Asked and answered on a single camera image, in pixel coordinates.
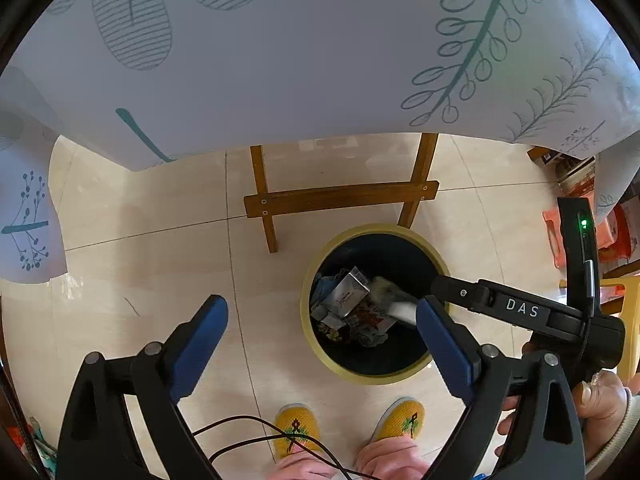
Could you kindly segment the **person right hand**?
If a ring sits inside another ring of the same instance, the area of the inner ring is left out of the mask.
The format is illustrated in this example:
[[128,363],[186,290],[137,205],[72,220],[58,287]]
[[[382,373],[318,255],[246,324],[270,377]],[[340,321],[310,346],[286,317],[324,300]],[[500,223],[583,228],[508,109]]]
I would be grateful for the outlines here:
[[639,393],[639,374],[629,382],[609,370],[600,370],[590,382],[581,382],[572,391],[577,415],[584,421],[582,440],[589,462],[614,437],[626,414],[627,392]]

